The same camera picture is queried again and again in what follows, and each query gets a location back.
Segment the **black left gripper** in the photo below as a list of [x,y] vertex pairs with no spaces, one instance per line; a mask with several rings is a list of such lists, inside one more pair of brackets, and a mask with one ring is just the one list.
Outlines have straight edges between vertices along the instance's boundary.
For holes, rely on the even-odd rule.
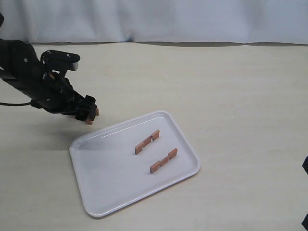
[[31,99],[30,105],[44,109],[52,114],[73,116],[83,122],[92,122],[96,117],[96,99],[77,93],[68,78],[57,72],[44,76],[37,96]]

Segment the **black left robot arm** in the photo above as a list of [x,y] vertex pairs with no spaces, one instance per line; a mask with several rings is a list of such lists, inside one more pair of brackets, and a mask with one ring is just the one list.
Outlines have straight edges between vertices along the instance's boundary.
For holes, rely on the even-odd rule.
[[29,105],[91,124],[99,115],[96,99],[80,95],[66,77],[77,70],[79,61],[78,54],[47,50],[37,57],[29,43],[0,41],[0,78],[28,96]]

